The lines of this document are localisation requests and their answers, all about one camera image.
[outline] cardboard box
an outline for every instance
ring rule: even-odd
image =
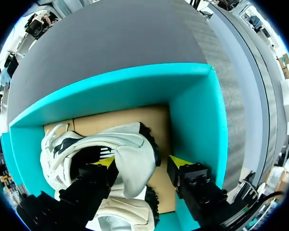
[[[123,125],[131,122],[142,122],[151,129],[151,135],[155,138],[162,159],[160,167],[157,167],[148,185],[158,195],[159,213],[168,213],[175,210],[175,189],[167,174],[167,157],[171,151],[170,115],[167,105],[153,105],[122,111],[114,111],[75,118],[68,121],[73,124],[70,129],[82,136],[95,135],[106,128]],[[52,129],[56,124],[44,126],[44,129]]]
[[[284,73],[285,79],[289,79],[289,70],[287,67],[283,69],[283,73]]]
[[[283,56],[280,57],[278,59],[278,61],[279,61],[280,65],[281,65],[281,68],[284,69],[284,68],[287,67],[287,64],[289,64],[289,57],[288,57],[287,54],[283,54]]]

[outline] black cable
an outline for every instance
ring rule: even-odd
[[[282,191],[277,191],[277,192],[273,192],[263,198],[259,198],[258,201],[256,201],[250,208],[249,210],[243,214],[243,216],[241,216],[239,218],[239,220],[237,220],[234,224],[230,225],[229,227],[227,227],[227,230],[237,230],[238,227],[240,227],[242,224],[244,224],[244,222],[247,221],[247,219],[249,219],[252,215],[254,215],[256,213],[256,211],[263,205],[264,202],[266,202],[267,200],[269,200],[272,197],[278,196],[278,195],[283,195],[284,192]]]
[[[264,197],[262,199],[259,199],[258,201],[261,202],[261,203],[264,203],[264,202],[266,202],[268,199],[270,199],[272,197],[279,196],[279,195],[284,195],[284,194],[285,193],[282,192],[282,191],[273,192],[273,193],[267,195],[266,197]]]

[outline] white shoe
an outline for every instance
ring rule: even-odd
[[[57,191],[57,198],[58,191],[67,188],[73,182],[72,160],[74,163],[75,158],[81,158],[81,152],[85,148],[94,149],[90,152],[90,156],[93,156],[95,161],[91,163],[115,156],[119,176],[125,185],[124,195],[128,198],[136,197],[143,190],[154,172],[155,165],[160,163],[154,138],[150,135],[149,129],[141,123],[117,126],[90,137],[82,137],[68,131],[54,138],[55,130],[63,125],[56,126],[50,134],[46,134],[41,153],[44,176]],[[143,133],[151,142],[137,132]]]
[[[147,184],[154,173],[156,162],[154,149],[150,142],[138,133],[102,133],[85,137],[70,145],[62,152],[57,152],[50,170],[57,170],[60,163],[71,163],[73,156],[79,150],[93,146],[104,146],[113,149],[115,162],[124,183],[124,195],[127,198],[136,197]],[[64,164],[65,179],[70,181],[70,168]]]
[[[86,228],[101,231],[153,231],[153,212],[146,201],[109,197],[104,199]]]

